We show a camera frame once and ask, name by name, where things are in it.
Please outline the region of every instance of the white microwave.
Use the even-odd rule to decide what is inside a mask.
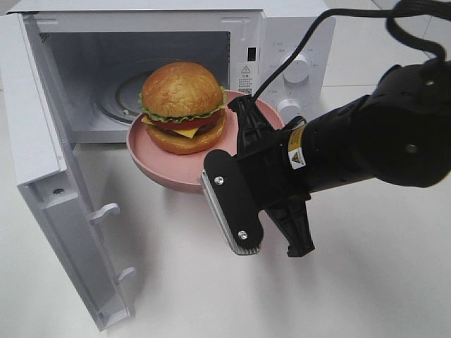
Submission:
[[[94,210],[74,146],[124,142],[140,86],[166,63],[194,61],[226,89],[254,92],[325,9],[321,0],[23,0],[0,18],[17,185],[100,330],[130,315],[120,282],[135,269],[113,268],[96,224],[119,209]],[[334,25],[322,24],[261,95],[285,122],[319,114]]]

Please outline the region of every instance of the hamburger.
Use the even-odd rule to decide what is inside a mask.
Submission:
[[[142,85],[141,119],[147,134],[163,150],[185,155],[211,148],[226,124],[226,93],[205,67],[169,63]]]

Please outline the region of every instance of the black cable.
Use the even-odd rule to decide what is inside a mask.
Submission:
[[[290,57],[266,79],[265,82],[252,96],[249,106],[247,107],[247,113],[250,107],[256,102],[260,94],[274,81],[296,58],[296,56],[305,47],[310,37],[313,35],[315,29],[327,18],[331,16],[351,16],[356,18],[387,18],[387,30],[388,32],[399,42],[406,44],[407,46],[422,51],[430,51],[435,54],[439,61],[445,60],[444,48],[436,42],[427,41],[414,37],[413,35],[405,32],[396,22],[395,18],[406,18],[418,15],[432,15],[442,19],[451,20],[451,2],[439,2],[434,0],[401,0],[392,10],[359,10],[348,8],[332,8],[324,11],[315,21],[311,24],[305,36],[302,38],[299,45],[290,55]]]

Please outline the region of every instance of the yellow warning sticker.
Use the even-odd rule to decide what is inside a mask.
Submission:
[[[302,125],[293,130],[288,140],[288,158],[293,169],[299,169],[307,165],[302,154],[302,133],[304,128],[305,125]]]

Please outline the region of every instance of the open microwave door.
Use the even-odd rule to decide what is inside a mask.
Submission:
[[[100,330],[130,315],[102,242],[99,223],[115,204],[92,207],[77,159],[58,114],[58,90],[41,53],[32,16],[0,18],[0,65],[11,148],[20,193]]]

